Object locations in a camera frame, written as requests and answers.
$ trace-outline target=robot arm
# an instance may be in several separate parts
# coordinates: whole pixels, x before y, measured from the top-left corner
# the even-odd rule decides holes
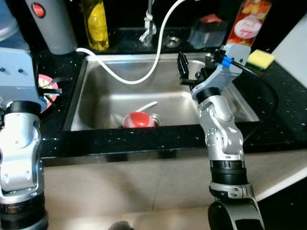
[[[39,95],[32,58],[19,49],[0,48],[0,229],[46,230],[44,170],[39,157]]]
[[[227,44],[206,57],[206,65],[217,68],[209,75],[202,69],[197,80],[189,80],[187,60],[178,55],[181,84],[189,85],[192,98],[199,102],[200,125],[205,132],[212,181],[209,187],[215,202],[209,206],[212,230],[263,230],[264,225],[252,185],[248,183],[243,153],[243,136],[236,127],[233,114],[220,91],[242,72],[237,61],[245,64],[250,48]]]

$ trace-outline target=white hose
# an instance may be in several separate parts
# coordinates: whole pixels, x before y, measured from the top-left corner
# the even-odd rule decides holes
[[[174,9],[181,4],[182,2],[184,2],[185,0],[178,0],[174,3],[174,5],[172,5],[172,7],[169,9],[169,11],[167,12],[162,25],[161,25],[161,30],[160,30],[160,34],[159,34],[159,41],[158,41],[158,49],[157,49],[157,54],[153,63],[152,68],[149,70],[149,72],[142,78],[138,79],[138,80],[125,80],[122,79],[120,76],[118,76],[116,73],[114,73],[103,61],[99,60],[99,58],[96,56],[96,54],[94,54],[92,51],[85,49],[85,48],[77,48],[77,52],[84,52],[92,57],[96,58],[96,61],[103,67],[106,69],[106,71],[111,74],[114,78],[116,78],[118,81],[127,84],[127,85],[134,85],[134,84],[139,84],[143,81],[145,81],[147,78],[149,78],[149,76],[153,73],[155,67],[157,66],[159,57],[160,57],[160,52],[161,52],[161,46],[162,46],[162,38],[163,38],[163,32],[164,32],[164,28],[166,25],[166,22],[169,18],[169,16],[171,15],[171,13],[174,11]]]
[[[149,107],[152,107],[155,104],[158,104],[158,102],[157,101],[150,102],[150,103],[144,105],[143,107],[137,109],[136,112],[142,112],[143,110],[148,109]]]

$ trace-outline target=sink basin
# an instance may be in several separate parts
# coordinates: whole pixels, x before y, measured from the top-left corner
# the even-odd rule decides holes
[[[187,54],[190,77],[204,67],[204,53]],[[115,73],[137,80],[151,68],[155,55],[102,55]],[[222,95],[227,99],[236,122],[258,121],[258,117],[233,84]],[[162,54],[153,74],[137,85],[126,85],[109,75],[92,57],[84,60],[64,130],[120,128],[121,119],[152,102],[145,112],[159,126],[199,124],[197,106],[188,86],[179,83],[177,54]]]

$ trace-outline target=yellow dish soap bottle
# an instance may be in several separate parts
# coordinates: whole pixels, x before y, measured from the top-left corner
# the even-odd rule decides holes
[[[108,49],[109,38],[104,3],[102,0],[82,0],[82,8],[90,47],[101,51]]]

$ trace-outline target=dish soap bottle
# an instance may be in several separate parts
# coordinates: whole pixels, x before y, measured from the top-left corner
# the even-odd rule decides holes
[[[90,47],[101,51],[108,49],[109,38],[104,3],[102,0],[82,0],[82,7]]]
[[[271,6],[269,0],[243,1],[227,43],[252,46]]]

